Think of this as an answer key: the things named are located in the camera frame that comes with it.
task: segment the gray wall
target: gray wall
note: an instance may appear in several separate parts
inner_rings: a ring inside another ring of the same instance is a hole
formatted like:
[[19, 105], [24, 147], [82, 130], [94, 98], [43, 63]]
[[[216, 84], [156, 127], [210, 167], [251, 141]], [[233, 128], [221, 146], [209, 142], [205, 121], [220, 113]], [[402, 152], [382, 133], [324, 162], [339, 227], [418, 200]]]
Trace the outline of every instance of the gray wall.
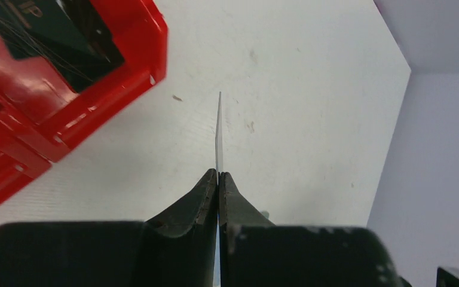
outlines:
[[459, 73], [459, 0], [374, 0], [411, 69]]
[[368, 227], [414, 287], [459, 267], [459, 75], [413, 75]]

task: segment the red box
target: red box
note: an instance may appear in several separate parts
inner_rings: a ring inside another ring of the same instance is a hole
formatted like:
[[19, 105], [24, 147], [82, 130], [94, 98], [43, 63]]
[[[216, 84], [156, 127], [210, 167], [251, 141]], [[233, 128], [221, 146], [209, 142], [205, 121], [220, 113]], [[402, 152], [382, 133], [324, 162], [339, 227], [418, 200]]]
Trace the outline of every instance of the red box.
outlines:
[[[167, 26], [152, 0], [90, 2], [124, 63], [81, 93], [48, 59], [11, 57], [0, 36], [0, 190], [5, 194], [39, 176], [45, 163], [62, 159], [166, 76]], [[15, 168], [21, 164], [27, 169]]]

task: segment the white surface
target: white surface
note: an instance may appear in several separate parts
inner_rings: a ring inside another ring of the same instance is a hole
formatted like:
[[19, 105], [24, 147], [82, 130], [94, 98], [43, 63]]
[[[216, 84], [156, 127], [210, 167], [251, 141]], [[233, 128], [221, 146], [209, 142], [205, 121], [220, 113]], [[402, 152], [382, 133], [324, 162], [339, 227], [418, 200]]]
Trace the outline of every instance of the white surface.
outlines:
[[459, 73], [459, 0], [375, 0], [413, 71]]
[[256, 208], [278, 224], [365, 225], [409, 77], [374, 3], [157, 4], [165, 82], [0, 206], [0, 224], [162, 211], [215, 166], [221, 90], [224, 168]]
[[459, 268], [459, 75], [414, 75], [368, 227], [413, 286]]

